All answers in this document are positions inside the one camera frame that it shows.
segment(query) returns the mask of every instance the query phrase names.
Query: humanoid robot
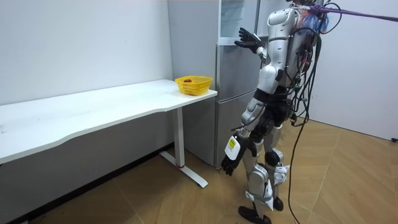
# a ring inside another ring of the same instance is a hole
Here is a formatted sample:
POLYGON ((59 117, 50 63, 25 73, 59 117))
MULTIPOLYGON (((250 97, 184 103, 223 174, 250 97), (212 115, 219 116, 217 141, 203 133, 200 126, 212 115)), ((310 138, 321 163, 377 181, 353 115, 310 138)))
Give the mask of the humanoid robot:
POLYGON ((282 123, 292 117, 293 103, 289 95, 301 83, 301 74, 308 70, 316 35, 300 30, 300 11, 296 5, 312 1, 293 1, 288 9, 273 12, 268 18, 269 38, 265 47, 256 34, 241 28, 241 41, 235 44, 258 54, 265 65, 260 69, 259 83, 254 97, 241 117, 241 126, 229 139, 222 167, 232 175, 243 160, 248 177, 246 197, 253 208, 240 207, 239 214, 252 223, 270 224, 264 214, 266 206, 282 211, 279 187, 286 181, 290 166, 283 164, 284 155, 276 149, 282 123), (262 147, 265 164, 257 159, 262 147))

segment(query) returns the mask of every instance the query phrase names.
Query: plastic basket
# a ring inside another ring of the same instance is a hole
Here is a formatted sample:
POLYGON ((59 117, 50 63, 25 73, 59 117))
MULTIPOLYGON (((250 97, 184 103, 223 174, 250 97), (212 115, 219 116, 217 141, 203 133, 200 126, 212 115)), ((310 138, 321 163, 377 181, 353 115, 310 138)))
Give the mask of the plastic basket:
POLYGON ((212 80, 209 77, 187 76, 178 78, 175 81, 180 93, 198 96, 205 94, 209 90, 212 80))

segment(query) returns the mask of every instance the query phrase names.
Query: wooden floor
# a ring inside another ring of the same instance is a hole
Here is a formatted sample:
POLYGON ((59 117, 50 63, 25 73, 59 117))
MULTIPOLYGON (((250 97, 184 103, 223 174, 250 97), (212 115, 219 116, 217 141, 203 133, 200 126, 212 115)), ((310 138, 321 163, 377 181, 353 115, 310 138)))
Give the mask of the wooden floor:
MULTIPOLYGON (((278 147, 286 161, 298 131, 283 128, 278 147)), ((242 164, 229 177, 189 153, 186 160, 208 181, 205 189, 157 156, 32 223, 248 223, 237 213, 240 205, 251 205, 244 196, 242 164)), ((273 224, 294 223, 287 190, 285 183, 285 210, 267 212, 273 224)), ((301 224, 397 224, 397 196, 398 144, 313 121, 307 124, 292 178, 292 207, 301 224)))

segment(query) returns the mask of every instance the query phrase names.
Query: table top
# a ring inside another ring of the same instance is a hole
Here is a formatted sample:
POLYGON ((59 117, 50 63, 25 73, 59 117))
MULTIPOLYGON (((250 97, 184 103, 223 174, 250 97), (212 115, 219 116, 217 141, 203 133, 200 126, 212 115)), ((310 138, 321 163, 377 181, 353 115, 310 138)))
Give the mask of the table top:
POLYGON ((170 80, 138 83, 0 106, 0 164, 148 114, 216 96, 179 92, 170 80))

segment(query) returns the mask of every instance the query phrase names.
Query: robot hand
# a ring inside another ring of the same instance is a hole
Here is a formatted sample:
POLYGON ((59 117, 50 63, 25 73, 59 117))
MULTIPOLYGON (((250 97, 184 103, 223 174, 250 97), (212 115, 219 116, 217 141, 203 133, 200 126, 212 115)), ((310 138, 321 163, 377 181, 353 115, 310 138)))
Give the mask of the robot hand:
POLYGON ((240 148, 238 155, 236 156, 235 159, 231 159, 227 155, 225 155, 221 163, 221 167, 223 168, 223 170, 227 175, 232 175, 234 170, 238 167, 239 163, 241 162, 245 150, 248 148, 247 139, 240 138, 237 134, 234 134, 233 137, 236 139, 236 142, 239 144, 240 148))
POLYGON ((241 41, 236 40, 235 44, 239 47, 250 49, 254 54, 257 54, 257 49, 259 47, 264 47, 261 39, 256 34, 252 34, 242 27, 239 30, 239 36, 241 41))

